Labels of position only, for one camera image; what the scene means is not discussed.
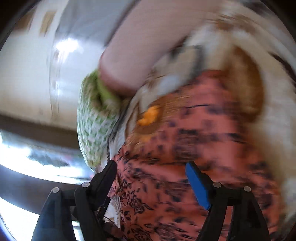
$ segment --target floral pattern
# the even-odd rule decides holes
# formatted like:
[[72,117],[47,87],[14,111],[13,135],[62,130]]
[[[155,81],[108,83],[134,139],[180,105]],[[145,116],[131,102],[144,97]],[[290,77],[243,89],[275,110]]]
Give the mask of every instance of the floral pattern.
[[[118,173],[110,195],[120,197],[122,230],[129,240],[197,238],[207,211],[185,175],[184,164],[190,160],[228,188],[251,187],[276,237],[281,206],[277,184],[249,142],[229,92],[218,84],[219,74],[204,72],[194,84],[169,94],[171,99],[180,93],[189,98],[161,120],[155,138],[142,142],[140,151],[125,144],[115,156]],[[219,240],[226,240],[230,220],[227,210]]]
[[77,134],[86,164],[99,171],[107,159],[107,138],[120,116],[120,103],[104,106],[100,101],[98,71],[93,71],[82,84],[77,109]]

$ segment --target blue gripper pad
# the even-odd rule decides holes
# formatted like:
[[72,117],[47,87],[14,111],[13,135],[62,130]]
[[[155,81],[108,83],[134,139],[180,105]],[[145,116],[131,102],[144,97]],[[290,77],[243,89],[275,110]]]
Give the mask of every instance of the blue gripper pad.
[[185,166],[185,172],[186,172],[186,176],[190,182],[190,185],[194,191],[194,194],[198,200],[199,205],[204,207],[204,209],[209,210],[211,207],[211,204],[208,199],[207,189],[203,185],[202,181],[199,179],[199,175],[198,175],[197,171],[194,169],[194,167],[189,162]]

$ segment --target metal screw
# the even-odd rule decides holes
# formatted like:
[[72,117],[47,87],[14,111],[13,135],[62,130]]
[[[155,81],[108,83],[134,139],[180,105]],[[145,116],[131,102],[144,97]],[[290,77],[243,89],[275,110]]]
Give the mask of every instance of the metal screw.
[[89,183],[89,182],[82,183],[82,187],[83,187],[83,188],[88,188],[88,187],[89,187],[89,185],[90,185],[90,183]]
[[222,186],[220,182],[214,182],[213,185],[215,188],[220,188]]
[[246,192],[250,192],[250,191],[251,191],[251,188],[248,187],[248,186],[245,186],[245,187],[244,187],[244,190],[245,190]]
[[59,188],[53,188],[53,189],[52,189],[52,192],[53,192],[53,193],[57,193],[57,192],[59,192]]

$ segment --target brown stain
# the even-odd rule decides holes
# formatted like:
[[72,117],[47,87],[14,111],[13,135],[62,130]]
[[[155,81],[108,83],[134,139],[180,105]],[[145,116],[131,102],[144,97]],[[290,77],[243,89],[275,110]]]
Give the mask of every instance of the brown stain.
[[47,32],[54,20],[55,15],[56,15],[55,11],[46,12],[46,14],[44,15],[43,20],[42,20],[42,25],[41,25],[40,33],[39,33],[40,36],[45,36],[47,34]]
[[235,28],[242,29],[247,33],[254,34],[255,30],[252,26],[252,20],[240,14],[234,16],[220,15],[218,19],[214,20],[216,29],[231,31]]
[[239,101],[242,116],[254,121],[261,113],[264,102],[263,80],[257,64],[241,48],[235,47],[226,66],[223,84]]
[[132,120],[135,118],[134,115],[137,115],[136,120],[138,120],[138,116],[140,113],[140,105],[139,102],[136,104],[133,113],[130,115],[127,123],[126,123],[126,129],[125,129],[125,139],[130,135],[130,133],[132,132],[133,126],[131,126],[132,124]]
[[149,73],[149,75],[146,77],[146,81],[144,85],[147,86],[149,91],[152,91],[153,88],[155,88],[155,86],[159,83],[161,78],[164,76],[165,75],[160,75],[159,72],[155,68],[153,68]]
[[20,20],[18,20],[13,30],[26,30],[29,31],[35,14],[35,8],[26,13]]

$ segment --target green patterned cloth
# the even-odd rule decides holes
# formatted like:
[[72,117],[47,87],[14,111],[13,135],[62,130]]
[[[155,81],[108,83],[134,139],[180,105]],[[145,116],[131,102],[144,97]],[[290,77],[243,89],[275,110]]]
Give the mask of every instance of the green patterned cloth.
[[120,99],[104,86],[98,71],[82,84],[77,109],[77,133],[86,164],[96,170],[107,158],[107,140],[120,116]]

